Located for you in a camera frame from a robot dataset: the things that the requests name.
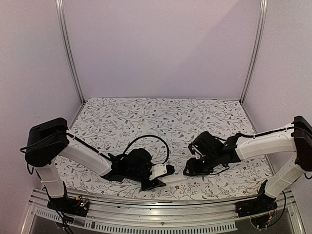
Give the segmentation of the white air conditioner remote control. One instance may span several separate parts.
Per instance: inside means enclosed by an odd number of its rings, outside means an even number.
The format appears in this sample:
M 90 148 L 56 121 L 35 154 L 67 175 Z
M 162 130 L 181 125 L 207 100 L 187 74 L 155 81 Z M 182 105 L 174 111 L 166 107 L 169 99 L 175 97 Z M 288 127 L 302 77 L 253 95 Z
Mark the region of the white air conditioner remote control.
M 172 175 L 167 175 L 167 176 L 159 178 L 161 182 L 166 183 L 166 184 L 180 183 L 187 179 L 188 177 L 185 176 L 184 174 L 172 174 Z

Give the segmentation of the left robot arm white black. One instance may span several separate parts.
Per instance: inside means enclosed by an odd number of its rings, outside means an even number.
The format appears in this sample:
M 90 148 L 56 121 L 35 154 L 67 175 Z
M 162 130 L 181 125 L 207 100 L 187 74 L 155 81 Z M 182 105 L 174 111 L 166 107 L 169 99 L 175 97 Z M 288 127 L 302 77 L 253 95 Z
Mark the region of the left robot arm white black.
M 153 164 L 151 155 L 142 148 L 118 156 L 105 155 L 71 133 L 62 117 L 32 127 L 27 144 L 20 151 L 26 163 L 38 173 L 53 203 L 63 212 L 69 211 L 73 204 L 56 169 L 57 156 L 70 159 L 107 181 L 137 181 L 143 191 L 164 186 L 159 178 L 169 172 L 164 163 Z

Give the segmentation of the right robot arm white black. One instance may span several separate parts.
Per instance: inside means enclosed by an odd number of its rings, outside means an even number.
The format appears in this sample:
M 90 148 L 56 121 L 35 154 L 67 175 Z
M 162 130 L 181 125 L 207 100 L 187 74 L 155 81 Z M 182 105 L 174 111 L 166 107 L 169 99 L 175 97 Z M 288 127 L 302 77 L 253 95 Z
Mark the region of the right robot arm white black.
M 312 170 L 312 127 L 302 117 L 274 130 L 255 135 L 237 133 L 221 140 L 205 131 L 188 146 L 192 158 L 187 160 L 185 176 L 206 176 L 212 174 L 218 165 L 280 152 L 295 152 L 281 169 L 261 184 L 258 198 L 252 202 L 255 212 L 261 213 L 284 189 Z

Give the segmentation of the floral patterned table mat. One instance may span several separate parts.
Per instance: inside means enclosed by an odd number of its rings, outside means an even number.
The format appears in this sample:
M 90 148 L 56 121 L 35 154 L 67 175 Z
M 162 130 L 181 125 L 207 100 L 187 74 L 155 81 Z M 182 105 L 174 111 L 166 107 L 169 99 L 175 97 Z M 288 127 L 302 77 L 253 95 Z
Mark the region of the floral patterned table mat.
M 167 162 L 182 174 L 191 158 L 188 145 L 202 132 L 226 139 L 238 132 L 252 135 L 252 125 L 238 101 L 161 98 L 93 98 L 72 126 L 74 135 L 104 154 L 144 148 L 153 163 Z M 142 191 L 131 180 L 107 181 L 64 157 L 56 167 L 68 189 L 148 200 L 212 200 L 256 195 L 272 175 L 265 156 L 229 169 L 219 166 L 210 176 L 188 177 L 180 183 Z

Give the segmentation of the right aluminium corner post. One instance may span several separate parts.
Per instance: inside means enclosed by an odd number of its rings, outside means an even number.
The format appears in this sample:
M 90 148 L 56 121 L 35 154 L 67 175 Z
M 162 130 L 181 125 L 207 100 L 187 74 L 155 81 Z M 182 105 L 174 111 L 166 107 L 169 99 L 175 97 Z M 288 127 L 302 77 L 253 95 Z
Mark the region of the right aluminium corner post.
M 255 32 L 255 39 L 254 39 L 253 49 L 251 53 L 251 59 L 249 62 L 249 66 L 248 66 L 247 73 L 246 73 L 246 78 L 244 81 L 243 89 L 242 89 L 240 100 L 239 100 L 242 106 L 244 105 L 247 99 L 248 91 L 252 82 L 252 77 L 254 74 L 254 69 L 256 66 L 257 57 L 258 57 L 258 53 L 260 50 L 261 41 L 263 37 L 267 8 L 268 8 L 268 1 L 261 0 L 260 7 L 259 7 L 258 20 L 257 20 L 257 27 L 256 27 L 256 32 Z

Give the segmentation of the aluminium corner post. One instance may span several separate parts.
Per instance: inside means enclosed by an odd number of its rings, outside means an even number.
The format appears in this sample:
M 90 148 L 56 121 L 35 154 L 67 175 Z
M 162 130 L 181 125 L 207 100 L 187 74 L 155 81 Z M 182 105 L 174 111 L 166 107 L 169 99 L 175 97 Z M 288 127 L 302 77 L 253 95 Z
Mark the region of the aluminium corner post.
M 70 74 L 72 77 L 72 81 L 73 81 L 78 99 L 81 105 L 83 105 L 85 103 L 85 97 L 83 95 L 82 87 L 78 78 L 78 73 L 77 73 L 77 69 L 76 69 L 76 65 L 75 65 L 75 61 L 73 57 L 73 52 L 72 52 L 72 48 L 70 44 L 70 38 L 69 38 L 66 18 L 65 18 L 64 4 L 62 0 L 56 0 L 55 3 L 56 3 L 56 10 L 57 10 L 58 22 L 59 22 L 59 27 L 60 27 L 60 34 L 63 40 L 64 50 L 65 50 Z
M 251 59 L 249 62 L 249 66 L 248 66 L 247 73 L 246 73 L 246 78 L 244 81 L 243 89 L 242 89 L 240 100 L 239 100 L 242 106 L 244 105 L 247 99 L 248 91 L 252 82 L 252 77 L 254 74 L 254 69 L 256 66 L 257 57 L 258 57 L 258 53 L 260 50 L 261 41 L 263 37 L 267 8 L 268 8 L 268 1 L 261 0 L 260 7 L 259 7 L 258 20 L 257 20 L 257 27 L 256 27 L 256 32 L 255 32 L 255 39 L 254 39 L 253 49 L 251 53 Z

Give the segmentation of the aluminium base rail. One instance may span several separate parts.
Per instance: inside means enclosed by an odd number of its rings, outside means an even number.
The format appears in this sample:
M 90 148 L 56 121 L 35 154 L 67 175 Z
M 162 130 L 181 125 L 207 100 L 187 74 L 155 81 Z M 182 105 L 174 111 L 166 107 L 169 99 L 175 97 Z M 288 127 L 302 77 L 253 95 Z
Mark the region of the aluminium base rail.
M 45 191 L 34 189 L 29 198 L 23 234 L 306 234 L 290 190 L 277 199 L 277 210 L 266 228 L 257 221 L 266 213 L 239 217 L 235 204 L 249 197 L 221 200 L 145 200 L 68 190 L 71 197 L 90 199 L 86 217 L 73 217 L 65 230 L 60 216 L 47 208 Z

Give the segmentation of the left aluminium corner post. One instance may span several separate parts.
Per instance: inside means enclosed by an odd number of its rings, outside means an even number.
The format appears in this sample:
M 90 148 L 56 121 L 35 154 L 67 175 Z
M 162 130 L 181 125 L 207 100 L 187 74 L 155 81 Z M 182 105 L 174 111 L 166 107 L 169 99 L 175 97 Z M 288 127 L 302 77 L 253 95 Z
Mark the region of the left aluminium corner post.
M 85 103 L 85 97 L 83 95 L 82 87 L 78 78 L 78 73 L 77 73 L 77 69 L 76 69 L 76 65 L 75 65 L 75 61 L 73 57 L 73 52 L 72 52 L 72 48 L 70 44 L 70 38 L 69 38 L 66 18 L 65 18 L 64 4 L 62 0 L 56 0 L 55 3 L 56 3 L 56 10 L 57 10 L 58 22 L 59 22 L 59 27 L 60 27 L 60 34 L 63 40 L 64 50 L 65 50 L 70 74 L 72 77 L 72 81 L 73 81 L 78 99 L 81 105 L 83 105 Z

